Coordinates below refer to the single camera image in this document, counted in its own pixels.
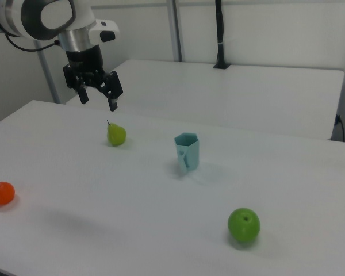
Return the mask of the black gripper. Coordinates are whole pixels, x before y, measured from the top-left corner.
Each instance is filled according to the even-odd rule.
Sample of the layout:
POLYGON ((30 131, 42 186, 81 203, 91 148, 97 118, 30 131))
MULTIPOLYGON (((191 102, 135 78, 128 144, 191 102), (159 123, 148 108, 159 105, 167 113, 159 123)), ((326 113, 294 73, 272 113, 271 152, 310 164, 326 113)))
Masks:
MULTIPOLYGON (((86 86, 100 87, 99 91, 107 98, 110 111, 115 111, 123 89, 115 71, 105 74, 100 46, 85 51, 66 51, 66 56, 68 64, 63 67, 63 72, 67 86, 74 88, 78 81, 83 81, 86 86)), ((77 86, 77 93, 81 104, 89 101, 83 84, 77 86)))

